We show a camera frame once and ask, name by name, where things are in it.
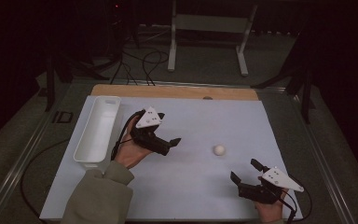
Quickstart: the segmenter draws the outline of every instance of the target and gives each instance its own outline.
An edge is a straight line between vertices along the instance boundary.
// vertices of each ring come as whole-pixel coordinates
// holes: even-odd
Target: wooden edge
[[[92,89],[91,95],[114,95],[122,97],[154,97],[154,98],[185,98],[215,100],[246,100],[258,101],[255,90],[231,89],[215,87],[183,87],[183,86],[129,86],[98,84]]]

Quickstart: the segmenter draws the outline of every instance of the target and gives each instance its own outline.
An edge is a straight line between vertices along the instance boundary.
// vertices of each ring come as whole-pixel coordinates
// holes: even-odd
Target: hand
[[[288,189],[282,190],[281,199],[283,200],[286,196]],[[261,222],[273,222],[282,219],[283,204],[280,201],[276,201],[273,204],[268,203],[255,203],[255,209],[257,209],[258,215],[260,216]]]
[[[130,132],[138,117],[135,117],[130,121],[126,134],[121,140],[123,143],[120,145],[120,148],[118,149],[117,155],[115,157],[116,162],[121,163],[128,169],[134,167],[143,158],[152,153],[152,151],[148,150],[147,148],[138,146],[131,140]]]

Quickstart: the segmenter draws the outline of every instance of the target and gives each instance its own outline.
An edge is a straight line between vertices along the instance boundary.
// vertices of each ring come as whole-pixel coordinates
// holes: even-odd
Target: green sleeve
[[[124,223],[132,198],[127,185],[132,180],[133,174],[115,161],[104,175],[88,170],[72,193],[61,224]]]

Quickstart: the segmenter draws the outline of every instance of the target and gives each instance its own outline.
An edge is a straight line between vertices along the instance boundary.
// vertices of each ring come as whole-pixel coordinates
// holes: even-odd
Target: wire
[[[287,193],[286,191],[284,191],[284,190],[282,190],[282,192],[285,192],[286,193],[286,195],[287,196],[289,196],[289,198],[291,198],[292,199],[292,201],[293,201],[293,204],[295,205],[295,211],[297,212],[297,203],[296,203],[296,201],[295,201],[295,199],[292,197],[292,195],[290,195],[289,193]]]
[[[151,40],[151,39],[153,39],[153,38],[156,38],[156,37],[158,37],[158,36],[164,35],[164,34],[168,33],[170,30],[171,30],[171,28],[168,29],[168,30],[165,30],[165,31],[163,31],[163,32],[159,32],[157,35],[153,35],[153,36],[148,37],[148,38],[145,39],[145,40],[139,41],[139,43],[144,43],[144,42],[149,41],[149,40]]]
[[[147,72],[147,71],[146,71],[146,68],[145,68],[146,58],[147,58],[149,55],[152,55],[152,54],[154,54],[154,53],[158,53],[158,55],[159,55],[158,63],[156,63],[155,66],[154,66],[149,72]],[[155,83],[153,82],[152,78],[150,77],[150,73],[152,73],[153,70],[155,70],[155,69],[157,68],[157,66],[159,65],[159,62],[161,62],[161,58],[162,58],[162,55],[161,55],[161,51],[159,51],[159,50],[152,51],[152,52],[150,52],[150,53],[148,53],[148,54],[146,54],[146,55],[144,56],[144,59],[142,60],[142,68],[144,69],[144,72],[145,72],[145,74],[146,74],[146,82],[147,82],[147,85],[149,85],[149,81],[148,81],[148,80],[150,80],[151,83],[153,84],[153,86],[156,86]]]
[[[22,173],[22,176],[21,176],[21,179],[20,179],[20,192],[21,192],[21,197],[22,199],[24,200],[25,204],[31,209],[31,211],[34,213],[34,215],[42,222],[42,223],[45,223],[47,224],[47,222],[45,220],[42,220],[39,218],[39,213],[34,209],[34,207],[31,205],[31,203],[28,201],[26,195],[25,195],[25,192],[24,192],[24,177],[25,177],[25,174],[27,173],[27,170],[28,168],[30,167],[30,165],[34,162],[34,160],[36,160],[40,155],[42,155],[44,152],[48,151],[49,149],[52,149],[62,143],[65,143],[69,141],[69,138],[68,139],[65,139],[65,140],[62,140],[61,142],[58,142],[56,144],[53,144],[49,147],[46,147],[44,148],[43,150],[41,150],[40,152],[38,152],[36,155],[34,155],[31,160],[28,162],[27,166],[25,167],[24,169],[24,172]]]
[[[124,132],[126,131],[127,127],[129,126],[130,121],[131,121],[133,118],[135,118],[136,116],[143,114],[144,112],[145,112],[144,110],[138,111],[138,112],[134,113],[133,115],[131,115],[129,119],[127,119],[126,124],[124,124],[124,127],[123,127],[123,129],[121,130],[120,137],[118,138],[118,140],[116,141],[115,146],[114,146],[113,149],[112,149],[112,155],[111,155],[111,157],[110,157],[110,160],[111,160],[111,161],[115,159],[115,157],[116,157],[116,155],[117,155],[117,152],[118,152],[118,147],[119,147],[122,143],[125,143],[125,142],[126,142],[126,141],[121,142],[121,139],[123,138]]]
[[[118,74],[118,71],[120,71],[120,67],[122,64],[123,64],[123,54],[121,53],[120,54],[120,64],[118,65],[116,72],[113,74],[112,80],[110,80],[110,85],[112,85],[113,81],[115,80],[115,78]]]
[[[139,58],[139,57],[137,57],[137,56],[134,56],[134,55],[132,55],[132,54],[129,54],[129,53],[126,52],[126,51],[123,51],[123,54],[126,54],[126,55],[128,55],[128,56],[130,56],[130,57],[132,57],[132,58],[134,58],[134,59],[140,60],[140,61],[142,62],[142,68],[143,68],[144,73],[145,73],[145,75],[146,75],[146,83],[147,83],[147,85],[150,85],[150,84],[149,84],[149,81],[150,81],[153,86],[156,86],[156,84],[154,83],[154,81],[153,81],[153,79],[151,78],[150,74],[158,67],[159,64],[161,64],[161,63],[166,63],[166,62],[168,61],[168,59],[169,59],[169,55],[168,55],[168,53],[163,52],[163,51],[158,50],[158,49],[155,49],[155,48],[142,48],[142,49],[153,49],[154,51],[147,53],[142,59]],[[148,61],[148,60],[147,60],[147,57],[149,57],[150,55],[155,54],[155,53],[158,53],[158,55],[159,55],[158,61],[157,61],[157,62],[150,62],[150,61]],[[145,68],[145,64],[146,64],[146,63],[151,63],[151,64],[154,65],[153,68],[152,68],[150,71],[146,71],[146,68]]]
[[[133,140],[133,139],[130,138],[130,139],[128,139],[128,140],[125,140],[125,141],[120,142],[120,144],[123,144],[123,143],[126,143],[126,142],[130,142],[130,141],[132,141],[132,140]]]
[[[134,58],[134,59],[138,59],[138,60],[140,60],[140,61],[143,61],[143,60],[144,60],[144,59],[138,58],[138,57],[136,57],[136,56],[134,56],[134,55],[132,55],[132,54],[129,54],[129,53],[126,52],[126,51],[123,51],[123,53],[126,54],[126,55],[128,55],[128,56],[130,56],[130,57],[132,57],[132,58]],[[168,61],[168,59],[169,59],[169,55],[168,55],[168,53],[166,53],[166,52],[164,52],[164,51],[161,51],[161,53],[164,54],[164,55],[166,55],[167,58],[164,59],[164,60],[162,60],[162,61],[160,61],[160,62],[145,61],[145,63],[166,63],[166,62]]]
[[[287,218],[286,223],[287,223],[287,224],[292,223],[293,219],[294,219],[295,216],[296,216],[296,212],[297,212],[297,205],[296,205],[296,203],[295,203],[295,206],[296,206],[296,210],[295,210],[295,209],[293,209],[293,207],[292,207],[289,203],[285,202],[281,197],[278,197],[277,195],[275,195],[275,197],[277,197],[277,199],[278,199],[281,203],[283,203],[286,207],[288,207],[288,208],[290,209],[290,215],[289,215],[289,218]]]
[[[123,63],[123,65],[124,65],[124,69],[127,72],[127,85],[130,83],[130,78],[132,79],[133,82],[135,82],[135,85],[138,85],[138,83],[136,82],[135,78],[133,78],[133,76],[130,73],[130,71],[131,71],[130,66],[127,63]]]
[[[302,217],[301,219],[293,220],[293,222],[303,221],[303,220],[305,220],[306,218],[308,218],[308,217],[310,216],[310,213],[312,212],[312,206],[313,206],[313,204],[312,204],[312,198],[310,197],[310,193],[308,192],[307,188],[306,188],[303,184],[301,184],[301,182],[300,182],[297,178],[295,178],[293,175],[290,175],[290,174],[289,174],[289,176],[290,176],[292,179],[294,179],[294,180],[297,182],[297,184],[299,184],[300,186],[302,186],[302,187],[304,188],[304,191],[307,193],[308,198],[310,199],[310,210],[309,210],[309,212],[307,213],[307,215],[304,216],[304,217]]]

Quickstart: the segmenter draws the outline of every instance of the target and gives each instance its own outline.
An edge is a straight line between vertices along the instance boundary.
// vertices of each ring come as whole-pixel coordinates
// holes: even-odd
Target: white plastic tray
[[[92,105],[86,128],[77,144],[74,160],[86,169],[103,170],[110,161],[110,152],[116,139],[112,134],[120,98],[98,96]]]

